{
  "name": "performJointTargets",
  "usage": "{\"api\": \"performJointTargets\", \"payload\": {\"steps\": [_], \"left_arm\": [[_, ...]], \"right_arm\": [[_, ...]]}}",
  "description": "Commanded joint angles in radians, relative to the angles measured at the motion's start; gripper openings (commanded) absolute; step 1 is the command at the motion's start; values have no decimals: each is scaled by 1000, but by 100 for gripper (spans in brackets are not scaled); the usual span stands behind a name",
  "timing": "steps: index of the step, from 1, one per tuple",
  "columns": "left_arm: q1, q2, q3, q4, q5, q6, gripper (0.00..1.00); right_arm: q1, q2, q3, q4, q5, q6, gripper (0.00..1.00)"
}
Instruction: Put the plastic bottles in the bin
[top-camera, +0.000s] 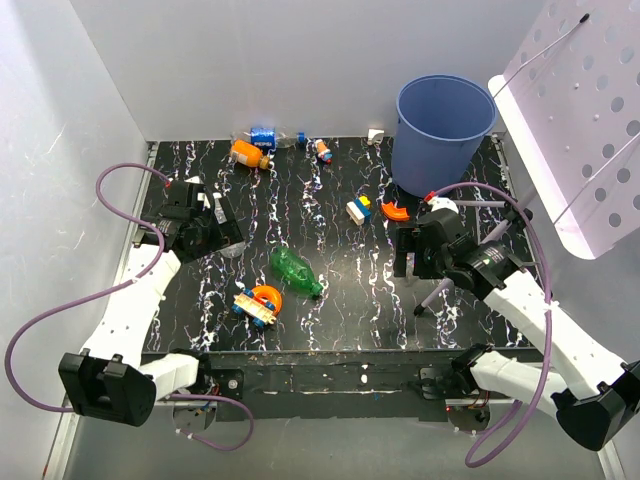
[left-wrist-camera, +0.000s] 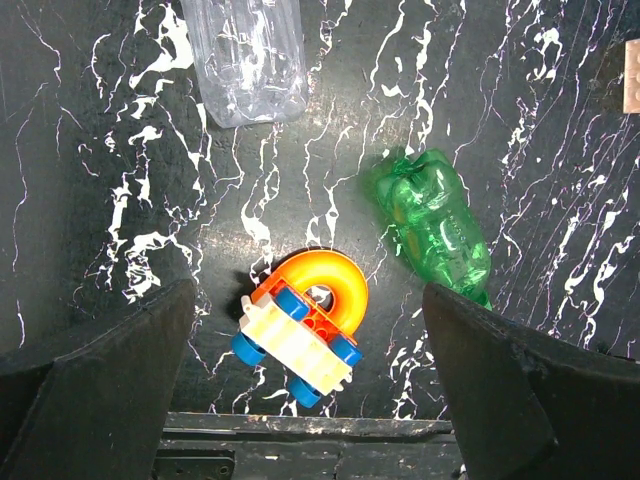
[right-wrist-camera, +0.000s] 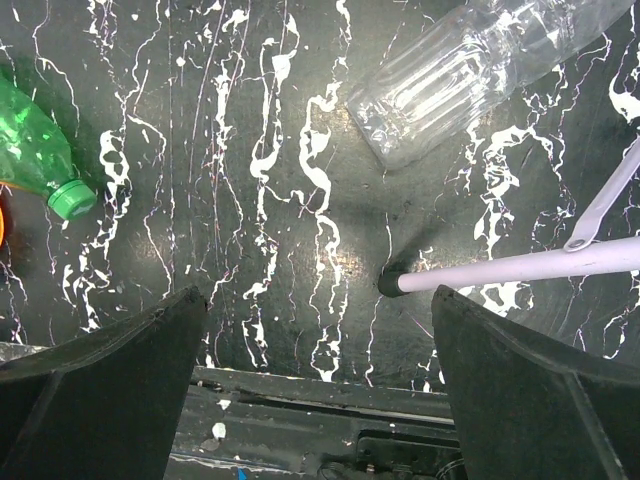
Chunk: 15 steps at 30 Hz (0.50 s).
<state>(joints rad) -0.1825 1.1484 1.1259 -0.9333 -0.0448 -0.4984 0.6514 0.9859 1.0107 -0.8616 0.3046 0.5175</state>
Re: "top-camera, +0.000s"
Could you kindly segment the green plastic bottle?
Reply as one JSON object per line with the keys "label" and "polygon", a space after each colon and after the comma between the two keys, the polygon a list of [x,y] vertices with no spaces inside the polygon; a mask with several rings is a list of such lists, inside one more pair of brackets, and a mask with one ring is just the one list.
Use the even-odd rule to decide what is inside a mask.
{"label": "green plastic bottle", "polygon": [[270,256],[274,275],[300,293],[317,298],[323,293],[311,266],[287,247],[276,247]]}

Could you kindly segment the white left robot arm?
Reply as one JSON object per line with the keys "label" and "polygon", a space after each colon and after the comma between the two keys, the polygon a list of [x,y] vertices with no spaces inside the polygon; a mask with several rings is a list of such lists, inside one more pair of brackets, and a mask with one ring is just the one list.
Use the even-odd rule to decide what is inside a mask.
{"label": "white left robot arm", "polygon": [[165,202],[146,218],[163,234],[140,228],[128,255],[130,286],[112,294],[103,318],[77,354],[67,353],[58,371],[73,410],[130,426],[142,425],[155,402],[181,390],[193,400],[213,386],[199,355],[179,350],[143,364],[142,350],[165,291],[180,268],[221,251],[244,248],[229,200],[198,177],[174,180]]}

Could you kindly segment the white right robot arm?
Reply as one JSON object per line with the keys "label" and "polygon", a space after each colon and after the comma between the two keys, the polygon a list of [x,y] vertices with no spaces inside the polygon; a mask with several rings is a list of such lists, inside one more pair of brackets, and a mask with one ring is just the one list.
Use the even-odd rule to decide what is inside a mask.
{"label": "white right robot arm", "polygon": [[580,446],[601,450],[639,413],[639,365],[587,334],[498,241],[478,243],[459,215],[429,212],[396,234],[394,274],[412,255],[415,276],[448,279],[509,320],[543,355],[536,369],[476,344],[455,358],[447,386],[464,397],[489,390],[533,400]]}

